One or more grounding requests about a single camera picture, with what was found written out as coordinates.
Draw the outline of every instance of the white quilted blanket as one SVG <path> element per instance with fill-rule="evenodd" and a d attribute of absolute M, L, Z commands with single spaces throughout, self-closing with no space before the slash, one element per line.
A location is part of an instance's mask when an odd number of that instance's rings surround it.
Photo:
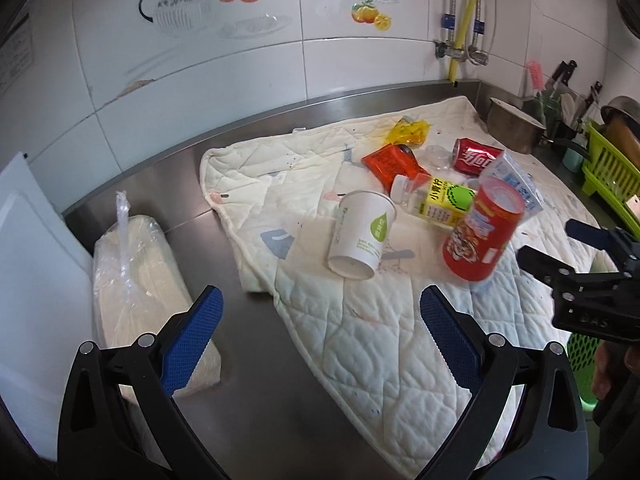
<path fill-rule="evenodd" d="M 382 190 L 360 159 L 382 145 L 403 115 L 431 123 L 427 144 L 456 138 L 500 146 L 463 97 L 313 130 L 238 142 L 202 159 L 202 190 L 229 236 L 242 285 L 268 292 L 303 358 L 369 443 L 413 478 L 458 420 L 469 392 L 456 386 L 418 311 L 437 284 L 456 309 L 514 345 L 565 343 L 551 326 L 549 289 L 524 275 L 515 251 L 529 244 L 588 272 L 594 250 L 564 234 L 575 218 L 597 225 L 575 196 L 533 156 L 513 153 L 545 197 L 521 225 L 485 282 L 453 276 L 440 261 L 447 231 L 399 211 L 380 270 L 345 280 L 326 264 L 339 195 Z M 462 176 L 447 175 L 450 180 Z M 516 410 L 512 391 L 482 463 L 500 450 Z"/>

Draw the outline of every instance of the yellow pipe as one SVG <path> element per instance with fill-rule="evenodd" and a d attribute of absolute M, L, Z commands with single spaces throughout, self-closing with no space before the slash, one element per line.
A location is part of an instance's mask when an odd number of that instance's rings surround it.
<path fill-rule="evenodd" d="M 462 23 L 458 25 L 458 31 L 456 33 L 456 43 L 454 44 L 456 48 L 462 48 L 462 46 L 465 44 L 466 34 L 468 33 L 469 25 L 471 24 L 471 19 L 474 15 L 475 6 L 476 0 L 469 0 L 466 3 L 465 13 L 462 17 Z M 449 63 L 449 81 L 451 81 L 452 83 L 456 82 L 457 72 L 458 62 L 455 59 L 451 59 Z"/>

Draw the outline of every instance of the human hand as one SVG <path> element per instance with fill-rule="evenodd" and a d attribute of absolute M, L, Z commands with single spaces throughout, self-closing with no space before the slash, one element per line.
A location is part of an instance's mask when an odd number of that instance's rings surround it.
<path fill-rule="evenodd" d="M 611 389 L 611 378 L 607 374 L 610 354 L 604 342 L 600 343 L 595 355 L 596 371 L 593 374 L 591 391 L 600 400 L 603 400 Z M 633 375 L 640 376 L 640 345 L 630 346 L 625 354 L 625 366 Z"/>

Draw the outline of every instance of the metal screw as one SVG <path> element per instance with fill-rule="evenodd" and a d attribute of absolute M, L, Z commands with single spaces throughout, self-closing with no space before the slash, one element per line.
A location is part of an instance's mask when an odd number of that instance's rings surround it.
<path fill-rule="evenodd" d="M 138 346 L 142 346 L 142 348 L 148 348 L 151 346 L 156 337 L 153 334 L 143 334 L 138 338 Z"/>
<path fill-rule="evenodd" d="M 494 346 L 504 346 L 505 340 L 500 334 L 491 334 L 489 336 L 489 343 Z"/>
<path fill-rule="evenodd" d="M 551 350 L 556 355 L 562 355 L 564 352 L 564 348 L 560 343 L 556 343 L 555 341 L 549 345 L 549 350 Z"/>
<path fill-rule="evenodd" d="M 91 350 L 94 349 L 94 344 L 91 341 L 85 341 L 80 345 L 78 351 L 81 354 L 87 355 Z"/>

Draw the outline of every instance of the paper cup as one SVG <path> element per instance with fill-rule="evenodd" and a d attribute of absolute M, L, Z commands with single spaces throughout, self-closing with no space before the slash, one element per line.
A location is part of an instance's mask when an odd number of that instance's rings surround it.
<path fill-rule="evenodd" d="M 375 191 L 352 191 L 340 200 L 329 268 L 351 280 L 373 278 L 396 219 L 391 199 Z"/>

